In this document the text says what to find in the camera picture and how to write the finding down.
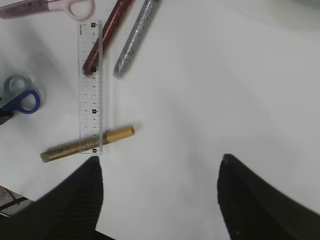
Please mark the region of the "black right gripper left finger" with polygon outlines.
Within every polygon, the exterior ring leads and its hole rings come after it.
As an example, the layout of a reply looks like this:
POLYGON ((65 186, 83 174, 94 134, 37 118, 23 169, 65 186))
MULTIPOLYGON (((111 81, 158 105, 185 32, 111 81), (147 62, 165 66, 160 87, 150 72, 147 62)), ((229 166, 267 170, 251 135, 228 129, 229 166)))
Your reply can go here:
POLYGON ((2 240, 95 240, 104 200, 99 157, 85 161, 46 195, 0 221, 2 240))

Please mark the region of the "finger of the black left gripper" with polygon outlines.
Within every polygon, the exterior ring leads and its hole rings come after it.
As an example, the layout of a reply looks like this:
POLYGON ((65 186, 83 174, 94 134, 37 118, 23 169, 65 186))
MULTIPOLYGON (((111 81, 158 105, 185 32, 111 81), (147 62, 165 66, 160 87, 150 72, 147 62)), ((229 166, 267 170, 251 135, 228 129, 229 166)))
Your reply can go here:
POLYGON ((0 125, 5 124, 8 120, 10 120, 14 116, 11 111, 0 111, 0 125))

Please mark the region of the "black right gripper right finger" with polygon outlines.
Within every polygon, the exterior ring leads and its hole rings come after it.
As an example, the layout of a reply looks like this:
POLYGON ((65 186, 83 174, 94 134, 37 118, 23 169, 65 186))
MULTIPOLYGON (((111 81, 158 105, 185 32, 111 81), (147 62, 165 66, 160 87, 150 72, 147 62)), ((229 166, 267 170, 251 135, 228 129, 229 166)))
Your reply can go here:
POLYGON ((217 179, 217 202, 232 240, 318 240, 320 215, 268 184, 232 154, 217 179))

